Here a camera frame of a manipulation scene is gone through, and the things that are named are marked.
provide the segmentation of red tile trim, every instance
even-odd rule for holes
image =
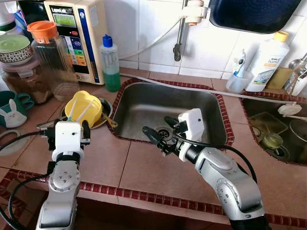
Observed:
[[[3,199],[9,201],[11,194],[8,192],[7,188],[11,184],[12,180],[15,178],[24,179],[25,176],[28,177],[29,175],[32,174],[33,173],[20,172],[13,169],[9,170],[5,175],[5,177],[2,179],[2,181],[0,182],[0,196]],[[22,212],[25,210],[26,204],[22,200],[15,197],[13,200],[13,206],[14,206],[14,216],[18,219],[20,218]],[[4,230],[12,230],[12,228],[8,224],[6,224]]]
[[[255,142],[261,147],[261,145],[257,142],[257,137],[256,137],[256,135],[255,135],[255,133],[254,133],[254,131],[253,131],[253,126],[251,125],[251,122],[249,121],[248,114],[247,114],[247,112],[246,112],[246,110],[245,110],[245,107],[244,107],[244,105],[243,105],[243,99],[240,99],[240,102],[241,102],[241,105],[242,105],[242,108],[243,108],[243,111],[244,111],[244,115],[245,115],[245,117],[247,118],[248,125],[249,125],[250,131],[251,131],[251,133],[252,133],[252,135],[253,135],[253,138],[254,138]],[[307,166],[307,163],[289,162],[289,161],[283,161],[283,160],[281,160],[281,159],[277,159],[277,158],[275,158],[275,157],[273,157],[273,158],[274,158],[275,160],[277,160],[277,161],[282,161],[282,162],[284,162],[284,163],[286,163],[286,164],[298,165],[298,166],[304,166],[304,167]]]
[[[11,169],[4,178],[5,179],[10,178],[11,180],[13,178],[24,179],[25,175],[32,175],[32,174],[34,173]],[[48,179],[40,180],[38,182],[48,183]],[[216,215],[225,216],[223,208],[220,205],[202,203],[202,202],[197,202],[197,201],[180,199],[176,197],[152,194],[152,193],[135,191],[135,190],[125,189],[125,188],[111,187],[111,186],[106,186],[102,184],[93,184],[93,183],[88,183],[88,182],[81,182],[80,189],[85,190],[85,191],[126,197],[126,198],[131,198],[131,199],[136,199],[136,200],[157,203],[157,204],[163,204],[167,206],[186,208],[186,209],[195,210],[199,212],[206,212],[206,213],[212,213]],[[269,223],[286,225],[286,226],[294,226],[294,227],[300,227],[300,228],[307,228],[307,219],[285,217],[285,216],[279,216],[279,215],[274,215],[274,214],[265,214],[265,216],[267,217]]]
[[[177,81],[166,81],[166,80],[156,80],[158,82],[161,82],[161,83],[165,83],[165,84],[169,84],[169,85],[176,85],[176,86],[181,86],[181,87],[187,87],[187,88],[196,88],[196,89],[207,89],[207,90],[215,90],[209,86],[206,86],[206,85],[199,85],[199,84],[190,84],[190,83],[183,83],[183,82],[177,82]],[[115,111],[117,109],[117,106],[119,104],[119,101],[123,95],[123,92],[125,90],[125,88],[128,86],[128,85],[131,85],[133,83],[136,83],[136,82],[145,82],[143,80],[139,80],[139,79],[129,79],[127,81],[125,81],[120,90],[118,91],[117,93],[117,96],[116,96],[116,99],[113,103],[113,112],[112,112],[112,115],[111,115],[111,118],[114,117],[114,114],[115,114]],[[219,94],[215,94],[217,100],[218,100],[218,103],[219,103],[219,106],[220,106],[220,109],[221,109],[221,114],[222,114],[222,119],[223,119],[223,122],[224,122],[224,125],[225,125],[225,131],[226,131],[226,145],[232,145],[235,141],[235,136],[234,136],[234,133],[231,129],[231,125],[230,125],[230,121],[229,121],[229,118],[228,118],[228,114],[227,114],[227,111],[226,111],[226,106],[225,106],[225,102],[223,100],[223,97],[222,95],[219,95]],[[143,140],[135,140],[135,139],[130,139],[130,138],[124,138],[124,137],[121,137],[119,135],[117,135],[113,128],[107,123],[107,126],[110,130],[110,132],[115,136],[117,137],[118,139],[123,139],[123,140],[128,140],[128,141],[136,141],[136,142],[141,142],[141,143],[150,143],[152,144],[151,142],[149,141],[143,141]]]
[[[299,96],[290,96],[288,94],[278,94],[272,92],[247,92],[242,93],[247,96],[257,96],[257,97],[270,97],[282,101],[294,101],[294,102],[305,102],[307,103],[307,98]]]

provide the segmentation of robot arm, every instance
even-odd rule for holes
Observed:
[[[192,109],[179,115],[178,122],[165,120],[178,133],[190,140],[200,141],[204,126],[200,109]],[[264,216],[260,190],[256,182],[241,171],[238,164],[216,148],[195,146],[177,139],[172,146],[155,130],[144,127],[144,134],[167,155],[175,153],[182,161],[190,161],[203,179],[218,196],[225,214],[235,230],[270,230]]]
[[[84,157],[83,145],[90,143],[88,123],[57,122],[53,137],[52,160],[56,162],[49,177],[49,195],[43,203],[36,230],[71,230],[76,216],[76,196],[80,187],[79,163]]]

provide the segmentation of mug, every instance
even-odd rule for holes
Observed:
[[[0,125],[6,128],[21,126],[27,120],[27,110],[34,102],[27,93],[0,92]]]

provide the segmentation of plate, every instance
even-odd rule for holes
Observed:
[[[110,117],[111,114],[112,114],[112,111],[113,111],[111,103],[108,100],[106,100],[102,97],[99,97],[99,96],[96,96],[96,95],[95,95],[95,97],[97,97],[100,100],[101,105],[103,106],[102,111],[105,114],[107,114],[108,117]],[[62,110],[59,114],[59,118],[61,118],[63,116],[66,116],[65,115],[65,106],[62,108]],[[101,115],[99,120],[94,123],[94,125],[93,125],[93,127],[91,127],[91,129],[98,128],[98,127],[102,126],[105,122],[106,122],[106,119],[103,117],[103,115]]]

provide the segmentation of cup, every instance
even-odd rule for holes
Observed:
[[[27,120],[27,110],[34,102],[27,93],[0,92],[0,125],[6,128],[21,126]]]
[[[243,77],[232,75],[226,83],[227,91],[231,93],[242,93],[245,87],[250,83],[252,74],[244,71]]]

